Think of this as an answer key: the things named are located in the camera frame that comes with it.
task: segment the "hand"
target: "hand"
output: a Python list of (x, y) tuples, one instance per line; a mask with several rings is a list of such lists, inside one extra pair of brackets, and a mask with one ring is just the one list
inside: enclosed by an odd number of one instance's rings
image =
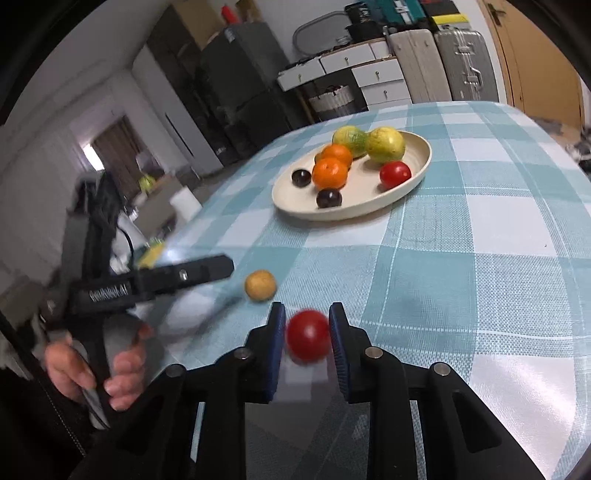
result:
[[(152, 329), (142, 324), (137, 341), (129, 350), (113, 359), (114, 376), (105, 382), (105, 391), (114, 410), (127, 410), (144, 390), (145, 349), (143, 341), (152, 336)], [(49, 378), (62, 395), (81, 401), (80, 387), (90, 390), (96, 387), (95, 376), (88, 364), (72, 348), (72, 337), (48, 345), (45, 363)]]

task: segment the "window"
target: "window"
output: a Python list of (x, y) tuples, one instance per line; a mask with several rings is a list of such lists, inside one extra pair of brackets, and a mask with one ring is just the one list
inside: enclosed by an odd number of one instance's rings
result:
[(96, 171), (101, 171), (105, 169), (103, 162), (100, 161), (100, 158), (96, 154), (95, 149), (92, 148), (92, 145), (88, 144), (82, 150), (84, 151), (84, 155), (86, 155), (86, 158), (90, 162), (90, 165), (92, 165), (92, 167)]

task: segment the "silver suitcase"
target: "silver suitcase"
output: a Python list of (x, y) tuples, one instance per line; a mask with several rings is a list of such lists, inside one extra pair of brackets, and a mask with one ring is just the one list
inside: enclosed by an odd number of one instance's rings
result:
[(454, 100), (499, 101), (495, 72), (480, 32), (447, 30), (435, 33)]

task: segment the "dark grape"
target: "dark grape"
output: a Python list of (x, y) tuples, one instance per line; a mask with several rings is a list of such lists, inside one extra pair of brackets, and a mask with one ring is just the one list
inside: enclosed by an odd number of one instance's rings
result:
[(324, 189), (316, 196), (318, 208), (339, 207), (343, 203), (343, 196), (337, 189)]
[(291, 182), (299, 188), (307, 187), (310, 182), (312, 181), (312, 174), (304, 170), (303, 168), (299, 168), (298, 170), (294, 171), (291, 174)]

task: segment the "refrigerator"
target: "refrigerator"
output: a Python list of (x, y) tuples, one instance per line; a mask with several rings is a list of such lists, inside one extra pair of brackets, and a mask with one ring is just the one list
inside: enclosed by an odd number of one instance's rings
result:
[(217, 103), (210, 107), (240, 125), (257, 150), (309, 124), (293, 92), (283, 92), (277, 83), (288, 65), (264, 22), (230, 25), (201, 53), (200, 68)]

